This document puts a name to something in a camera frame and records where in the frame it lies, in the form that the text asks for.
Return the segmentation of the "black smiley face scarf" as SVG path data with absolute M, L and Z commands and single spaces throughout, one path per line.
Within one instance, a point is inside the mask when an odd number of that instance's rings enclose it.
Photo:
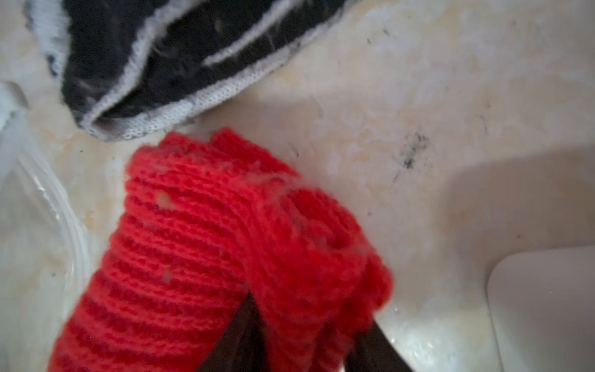
M 285 65 L 348 1 L 27 1 L 78 128 L 106 142 L 170 129 Z

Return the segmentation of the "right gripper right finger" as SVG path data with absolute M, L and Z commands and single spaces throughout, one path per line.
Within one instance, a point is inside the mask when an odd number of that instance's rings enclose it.
M 379 325 L 358 336 L 352 352 L 344 363 L 346 372 L 413 372 L 393 348 Z

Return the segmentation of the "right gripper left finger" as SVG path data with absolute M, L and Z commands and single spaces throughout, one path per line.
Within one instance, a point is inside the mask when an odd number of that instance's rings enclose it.
M 198 372 L 265 372 L 264 323 L 251 294 L 243 300 L 226 330 Z

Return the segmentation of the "red knitted scarf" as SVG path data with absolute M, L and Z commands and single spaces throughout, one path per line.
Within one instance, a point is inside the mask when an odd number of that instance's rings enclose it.
M 248 295 L 267 370 L 337 371 L 391 296 L 353 215 L 232 130 L 139 148 L 125 189 L 51 371 L 195 371 Z

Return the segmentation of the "clear plastic vacuum bag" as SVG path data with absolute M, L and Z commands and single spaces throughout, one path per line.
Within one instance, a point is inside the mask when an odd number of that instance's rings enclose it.
M 1 83 L 1 369 L 45 371 L 91 274 L 86 229 L 34 138 L 20 86 Z

